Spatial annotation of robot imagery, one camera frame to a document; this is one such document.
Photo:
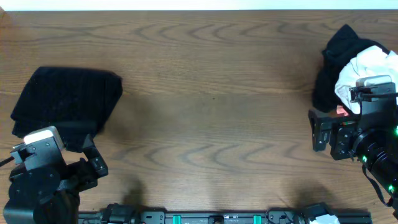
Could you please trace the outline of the black velvet skirt with buttons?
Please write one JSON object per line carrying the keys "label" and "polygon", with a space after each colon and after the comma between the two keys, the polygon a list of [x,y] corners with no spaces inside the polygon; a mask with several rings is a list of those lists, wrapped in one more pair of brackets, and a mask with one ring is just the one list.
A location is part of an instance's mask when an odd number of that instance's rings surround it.
{"label": "black velvet skirt with buttons", "polygon": [[67,150],[82,152],[95,137],[123,93],[122,78],[107,70],[39,67],[26,83],[12,113],[12,134],[54,126]]}

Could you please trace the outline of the white garment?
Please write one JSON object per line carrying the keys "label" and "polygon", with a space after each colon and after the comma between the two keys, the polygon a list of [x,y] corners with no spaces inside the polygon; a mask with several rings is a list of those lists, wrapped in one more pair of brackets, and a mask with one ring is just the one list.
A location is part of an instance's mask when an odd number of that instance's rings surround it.
{"label": "white garment", "polygon": [[389,82],[397,83],[397,54],[393,51],[387,54],[374,45],[344,66],[335,84],[335,93],[349,110],[358,114],[360,105],[352,102],[350,89]]}

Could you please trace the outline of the pink garment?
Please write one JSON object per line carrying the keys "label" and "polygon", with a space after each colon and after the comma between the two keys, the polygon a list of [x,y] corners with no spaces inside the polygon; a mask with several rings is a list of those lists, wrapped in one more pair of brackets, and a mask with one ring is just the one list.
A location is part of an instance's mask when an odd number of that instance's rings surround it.
{"label": "pink garment", "polygon": [[349,113],[345,110],[342,105],[336,107],[336,113],[338,116],[349,116]]}

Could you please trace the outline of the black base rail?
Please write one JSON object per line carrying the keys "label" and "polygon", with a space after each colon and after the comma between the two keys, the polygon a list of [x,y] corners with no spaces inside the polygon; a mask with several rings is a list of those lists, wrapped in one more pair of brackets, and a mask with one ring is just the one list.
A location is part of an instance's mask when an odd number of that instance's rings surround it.
{"label": "black base rail", "polygon": [[325,203],[301,209],[267,211],[169,212],[110,204],[100,212],[81,212],[78,224],[372,224],[369,212],[333,211]]}

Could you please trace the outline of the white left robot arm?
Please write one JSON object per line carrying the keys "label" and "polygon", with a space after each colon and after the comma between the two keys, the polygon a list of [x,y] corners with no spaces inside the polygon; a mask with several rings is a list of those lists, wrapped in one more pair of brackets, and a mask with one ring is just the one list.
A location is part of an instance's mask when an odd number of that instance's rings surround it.
{"label": "white left robot arm", "polygon": [[80,151],[85,158],[67,164],[54,138],[15,146],[11,156],[9,200],[3,215],[7,223],[78,223],[80,192],[98,185],[108,166],[87,135]]}

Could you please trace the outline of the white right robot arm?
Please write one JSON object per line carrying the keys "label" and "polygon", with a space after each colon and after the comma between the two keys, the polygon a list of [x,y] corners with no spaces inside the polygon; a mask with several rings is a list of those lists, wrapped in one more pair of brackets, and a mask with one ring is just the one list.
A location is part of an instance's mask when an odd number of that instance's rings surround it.
{"label": "white right robot arm", "polygon": [[313,150],[331,146],[336,161],[358,160],[380,201],[397,216],[397,116],[393,99],[362,101],[360,114],[330,117],[309,110]]}

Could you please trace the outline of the dark green garment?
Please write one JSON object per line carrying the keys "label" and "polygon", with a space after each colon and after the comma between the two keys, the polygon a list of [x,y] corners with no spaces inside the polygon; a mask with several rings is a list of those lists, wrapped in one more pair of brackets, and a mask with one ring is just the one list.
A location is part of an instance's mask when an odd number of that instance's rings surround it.
{"label": "dark green garment", "polygon": [[312,104],[315,109],[329,113],[341,104],[341,100],[335,94],[335,84],[340,72],[352,58],[372,46],[379,47],[386,54],[390,53],[390,50],[379,42],[360,38],[348,24],[336,32],[322,51],[323,66],[318,72],[312,92]]}

